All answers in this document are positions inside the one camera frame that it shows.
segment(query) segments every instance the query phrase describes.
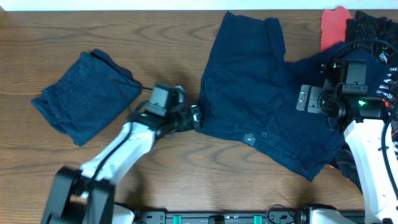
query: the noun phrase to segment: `dark blue garment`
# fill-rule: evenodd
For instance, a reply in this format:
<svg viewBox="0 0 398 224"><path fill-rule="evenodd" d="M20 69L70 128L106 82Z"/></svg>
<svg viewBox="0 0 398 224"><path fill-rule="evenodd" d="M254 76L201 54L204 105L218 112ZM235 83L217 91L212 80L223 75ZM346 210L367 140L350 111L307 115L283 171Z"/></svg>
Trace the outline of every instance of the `dark blue garment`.
<svg viewBox="0 0 398 224"><path fill-rule="evenodd" d="M321 64L341 46L285 63L278 19L262 21L227 12L201 80L204 123L197 131L242 141L313 180L334 158L344 137L328 128L324 114L297 111L297 100L301 85L323 86ZM366 83L374 93L386 68L363 51L346 57L368 61Z"/></svg>
<svg viewBox="0 0 398 224"><path fill-rule="evenodd" d="M119 85L118 90L111 78L138 88ZM82 52L63 77L44 89L32 104L51 126L82 146L107 127L140 93L141 84L132 78L129 70L94 49L90 54Z"/></svg>

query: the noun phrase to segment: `wood grain surface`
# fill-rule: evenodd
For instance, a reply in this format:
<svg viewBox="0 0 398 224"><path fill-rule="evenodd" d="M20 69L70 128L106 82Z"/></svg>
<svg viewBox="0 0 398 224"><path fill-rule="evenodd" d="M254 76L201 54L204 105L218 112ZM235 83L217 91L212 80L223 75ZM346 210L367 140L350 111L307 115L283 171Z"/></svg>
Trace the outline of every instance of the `wood grain surface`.
<svg viewBox="0 0 398 224"><path fill-rule="evenodd" d="M366 11L398 20L397 11ZM120 132L123 112L78 147L54 130L30 100L79 57L99 48L145 86L182 85L196 102L200 79L224 11L8 12L0 27L0 223L38 223L52 179L64 164L78 167ZM278 17L286 60L319 52L322 11L236 11ZM135 102L148 99L143 93ZM164 139L118 187L117 201L182 210L267 210L275 203L325 203L361 210L362 195L326 166L313 182L240 142L193 131Z"/></svg>

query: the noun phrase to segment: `wooden table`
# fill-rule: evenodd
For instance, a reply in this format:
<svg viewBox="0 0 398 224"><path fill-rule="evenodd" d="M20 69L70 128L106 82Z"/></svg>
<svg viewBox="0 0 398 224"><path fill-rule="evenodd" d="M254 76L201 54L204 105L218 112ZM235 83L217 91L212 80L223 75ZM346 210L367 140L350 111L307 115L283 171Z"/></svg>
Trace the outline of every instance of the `wooden table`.
<svg viewBox="0 0 398 224"><path fill-rule="evenodd" d="M398 20L397 11L366 11ZM0 28L0 223L38 223L52 179L64 164L78 167L120 132L123 112L78 147L54 130L30 100L79 57L99 48L145 86L182 85L198 99L223 11L9 12ZM278 17L286 60L319 52L322 11L237 11ZM135 102L148 99L143 93ZM325 203L363 209L362 195L326 166L313 182L240 142L190 131L157 143L118 186L117 200L176 210L267 210L275 203Z"/></svg>

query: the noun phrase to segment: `pile of clothes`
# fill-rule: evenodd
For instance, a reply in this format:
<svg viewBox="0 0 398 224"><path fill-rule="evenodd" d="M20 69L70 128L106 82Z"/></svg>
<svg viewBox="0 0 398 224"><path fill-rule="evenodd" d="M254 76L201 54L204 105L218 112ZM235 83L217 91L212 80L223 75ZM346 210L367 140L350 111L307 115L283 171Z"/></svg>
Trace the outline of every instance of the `pile of clothes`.
<svg viewBox="0 0 398 224"><path fill-rule="evenodd" d="M343 135L328 127L327 115L296 110L297 99L303 84L323 86L322 65L344 41L378 38L398 46L397 27L385 17L376 19L361 11L356 19L342 7L325 11L321 52L285 62L278 19L227 12L201 79L199 104L204 122L197 131L246 143L309 181L330 163L359 186ZM380 96L393 105L398 68L391 65L397 65L397 55L382 45L357 44L338 56L365 60L369 96ZM118 90L109 78L138 88L122 86ZM138 96L140 86L129 71L96 49L82 53L63 78L32 103L55 129L82 146ZM392 129L397 141L397 119Z"/></svg>

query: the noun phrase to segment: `white background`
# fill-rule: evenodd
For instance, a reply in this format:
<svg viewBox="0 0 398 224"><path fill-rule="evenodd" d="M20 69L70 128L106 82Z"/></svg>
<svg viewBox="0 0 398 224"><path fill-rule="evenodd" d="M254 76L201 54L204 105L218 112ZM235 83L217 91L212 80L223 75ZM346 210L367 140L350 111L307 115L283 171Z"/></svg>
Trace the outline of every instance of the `white background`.
<svg viewBox="0 0 398 224"><path fill-rule="evenodd" d="M398 9L398 0L0 0L6 11Z"/></svg>

